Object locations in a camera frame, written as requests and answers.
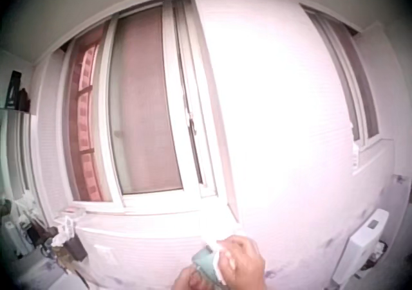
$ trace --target hand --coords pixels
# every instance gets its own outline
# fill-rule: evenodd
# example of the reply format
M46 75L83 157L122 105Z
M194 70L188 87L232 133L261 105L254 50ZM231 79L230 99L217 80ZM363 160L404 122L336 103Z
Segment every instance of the hand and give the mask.
M218 242L219 269L230 290L264 290L265 260L256 244L238 235Z
M180 272L172 290L213 290L213 285L202 278L194 266L189 266Z

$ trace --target white window frame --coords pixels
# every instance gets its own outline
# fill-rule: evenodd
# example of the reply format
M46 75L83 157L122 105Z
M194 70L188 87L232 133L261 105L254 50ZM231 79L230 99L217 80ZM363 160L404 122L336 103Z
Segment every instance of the white window frame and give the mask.
M348 79L348 85L351 91L351 95L353 98L353 103L355 106L355 113L358 121L358 128L359 128L359 140L353 141L358 147L360 151L364 151L368 149L371 145L374 143L378 142L381 139L380 131L372 136L368 137L368 126L367 126L367 121L366 121L366 113L364 110L364 101L362 99L361 92L359 90L359 85L357 83L357 79L355 76L355 72L351 66L350 60L341 44L339 41L338 37L336 36L333 28L330 26L329 22L324 19L324 17L328 17L327 15L321 13L321 12L316 12L310 8L304 8L306 13L311 13L316 16L316 19L321 23L322 28L326 31L327 36L330 38L330 41L332 43L333 48L336 50L336 54L338 56L338 59L340 63L342 64L342 68L344 71L344 74L346 75ZM354 43L353 37L351 36L350 38L351 43L353 44L353 47L355 48L355 51L358 54L358 57L360 58L360 61L363 62L362 56L359 53L357 45ZM364 72L366 74L366 78L368 79L368 85L370 86L371 81L370 77L368 75L368 72L364 69ZM371 94L372 94L372 99L373 102L375 102L374 96L373 96L373 90L371 89ZM375 104L375 112L376 115L378 114L376 104Z
M172 0L163 0L144 5L133 10L126 10L113 15L105 35L102 47L102 60L98 74L98 84L93 88L95 96L94 108L97 118L98 141L100 145L95 150L100 150L102 168L99 178L105 180L111 195L111 202L89 202L74 201L70 188L69 177L64 177L65 194L71 206L85 208L88 212L106 213L132 213L138 215L180 213L200 210L206 201L206 197L217 199L221 204L227 205L223 169L220 161L218 140L212 116L212 107L209 99L208 83L203 70L200 45L198 44L197 31L193 17L194 8L189 0L181 0L182 7L178 8L179 17L185 15L186 24L176 20ZM109 72L111 52L118 19L141 12L142 10L162 6L162 35L164 47L165 84L167 90L167 101L169 116L171 118L171 129L173 133L174 147L178 160L178 168L182 179L182 190L171 190L164 192L153 192L146 194L123 195L118 181L115 160L111 145L111 131L109 128ZM179 45L176 42L176 34L179 34ZM67 77L70 72L70 53L74 45L73 40L68 48L62 69L58 111L62 114ZM181 53L182 65L184 66L181 79L179 61L177 56L178 47ZM183 103L183 87L190 100L190 109ZM64 136L63 117L58 115L57 131L59 135L59 148L62 155L61 166L63 173L67 173L67 165L64 159ZM187 132L190 122L194 122L196 128L196 150L201 165L202 179L204 184L198 181L196 167L193 161L193 152L189 133Z

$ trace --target window handle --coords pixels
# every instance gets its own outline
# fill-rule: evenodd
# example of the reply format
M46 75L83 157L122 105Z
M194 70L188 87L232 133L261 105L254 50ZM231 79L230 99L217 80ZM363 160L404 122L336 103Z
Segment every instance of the window handle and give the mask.
M197 131L194 126L193 113L189 113L189 128L191 129L193 135L195 136Z

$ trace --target glass pane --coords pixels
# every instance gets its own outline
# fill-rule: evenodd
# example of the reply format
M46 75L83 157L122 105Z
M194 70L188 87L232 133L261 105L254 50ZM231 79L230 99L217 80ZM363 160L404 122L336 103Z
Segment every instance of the glass pane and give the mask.
M371 88L368 78L362 66L361 58L357 53L355 46L352 43L352 37L348 29L341 23L330 21L336 35L341 42L346 55L350 61L353 72L355 73L356 81L359 87L360 96L362 97L363 108L366 116L366 125L368 130L368 138L371 138L379 133L378 118L376 115L375 104L373 102Z
M319 31L319 34L321 35L324 43L326 44L326 47L328 48L329 54L332 57L333 63L335 64L335 68L339 75L339 79L341 80L342 90L345 96L346 105L348 106L349 119L352 123L353 140L357 141L361 138L359 134L359 123L358 123L358 119L356 115L355 102L353 101L353 95L350 90L348 78L346 77L344 68L342 67L341 60L339 59L339 56L336 53L336 49L333 47L333 44L331 40L329 39L328 34L324 31L321 22L317 19L316 15L312 13L308 13L308 15L309 15L309 18L311 18L311 20L315 24L315 27L317 28L317 30Z
M181 189L167 105L161 7L118 21L109 116L123 194Z
M92 102L93 77L104 26L78 38L70 58L68 83L68 147L66 156L70 186L76 201L110 201L103 192L95 166Z

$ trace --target window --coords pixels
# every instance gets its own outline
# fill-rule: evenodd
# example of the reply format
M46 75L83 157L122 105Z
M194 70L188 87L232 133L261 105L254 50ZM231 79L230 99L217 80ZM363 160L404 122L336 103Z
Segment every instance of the window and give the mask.
M378 135L372 92L361 58L352 40L353 30L321 12L306 9L335 64L348 106L353 140L360 146Z
M62 137L75 203L225 197L212 164L216 131L203 118L210 105L199 94L193 17L191 0L155 1L68 46Z
M73 199L76 201L108 201L100 182L95 160L92 132L92 102L95 87L95 66L104 26L91 30L73 41L67 85L66 122L67 164Z

